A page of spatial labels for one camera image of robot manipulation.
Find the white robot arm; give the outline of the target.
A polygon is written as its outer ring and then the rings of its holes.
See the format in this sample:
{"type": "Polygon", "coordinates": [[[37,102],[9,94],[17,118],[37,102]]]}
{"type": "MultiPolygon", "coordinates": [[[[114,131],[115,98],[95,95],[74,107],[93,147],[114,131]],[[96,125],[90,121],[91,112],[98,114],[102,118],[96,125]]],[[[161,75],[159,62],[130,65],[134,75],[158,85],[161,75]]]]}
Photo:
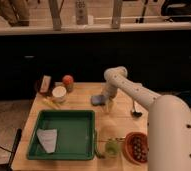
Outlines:
{"type": "Polygon", "coordinates": [[[127,78],[119,66],[106,69],[102,94],[120,89],[148,111],[148,171],[191,171],[191,110],[175,95],[161,95],[127,78]]]}

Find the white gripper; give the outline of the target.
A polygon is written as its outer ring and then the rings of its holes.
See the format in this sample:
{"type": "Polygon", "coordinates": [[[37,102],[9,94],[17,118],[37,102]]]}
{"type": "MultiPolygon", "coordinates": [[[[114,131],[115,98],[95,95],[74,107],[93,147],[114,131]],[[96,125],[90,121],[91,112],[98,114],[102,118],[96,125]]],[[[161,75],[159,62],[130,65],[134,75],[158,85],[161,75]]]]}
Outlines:
{"type": "MultiPolygon", "coordinates": [[[[106,99],[114,99],[117,95],[117,87],[106,82],[103,87],[102,94],[105,96],[106,99]]],[[[113,100],[107,100],[103,107],[104,112],[106,114],[109,114],[113,108],[113,105],[114,105],[113,100]]]]}

